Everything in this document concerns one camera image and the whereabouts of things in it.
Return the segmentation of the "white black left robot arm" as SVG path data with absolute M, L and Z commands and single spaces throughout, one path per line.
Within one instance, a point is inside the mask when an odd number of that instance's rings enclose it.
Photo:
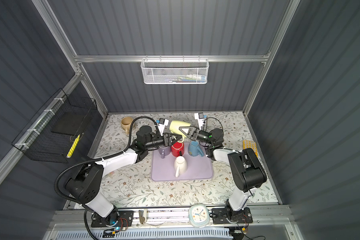
M 140 162 L 148 155 L 149 151 L 161 146 L 171 147 L 182 138 L 179 134 L 161 134 L 159 124 L 154 119 L 146 116 L 135 118 L 131 123 L 131 127 L 140 119 L 152 121 L 156 131 L 153 132 L 150 126 L 142 126 L 136 132 L 137 138 L 132 140 L 132 130 L 130 130 L 128 143 L 124 150 L 97 159 L 89 158 L 63 170 L 54 182 L 54 190 L 57 195 L 96 213 L 107 222 L 107 226 L 116 225 L 119 222 L 120 214 L 117 207 L 100 193 L 102 178 L 119 168 Z M 59 189 L 59 182 L 63 175 L 72 169 L 75 169 L 76 173 L 65 184 L 65 189 L 72 195 L 70 197 Z

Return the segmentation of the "light green mug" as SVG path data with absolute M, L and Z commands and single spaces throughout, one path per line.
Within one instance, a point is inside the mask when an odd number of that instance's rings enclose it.
M 184 134 L 184 132 L 186 134 L 189 133 L 189 127 L 191 126 L 190 123 L 187 122 L 182 122 L 182 121 L 171 121 L 170 124 L 170 132 L 172 134 L 177 134 L 177 135 L 181 135 L 182 139 L 179 140 L 179 143 L 183 143 L 184 140 L 186 139 L 186 135 Z

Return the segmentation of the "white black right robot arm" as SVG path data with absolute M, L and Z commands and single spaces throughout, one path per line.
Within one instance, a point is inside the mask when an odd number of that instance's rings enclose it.
M 267 174 L 251 148 L 241 151 L 223 146 L 224 131 L 216 128 L 210 132 L 194 126 L 180 126 L 179 131 L 192 141 L 207 144 L 206 155 L 213 161 L 224 162 L 231 168 L 236 188 L 226 201 L 226 216 L 232 217 L 244 211 L 249 197 L 267 181 Z

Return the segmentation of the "beige speckled mug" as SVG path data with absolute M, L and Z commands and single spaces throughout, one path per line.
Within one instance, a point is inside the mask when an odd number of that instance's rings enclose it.
M 134 119 L 133 119 L 132 117 L 124 117 L 124 118 L 121 120 L 121 127 L 122 127 L 122 129 L 124 130 L 124 132 L 125 132 L 126 135 L 129 135 L 129 134 L 130 134 L 131 125 L 132 125 L 133 120 L 134 120 Z

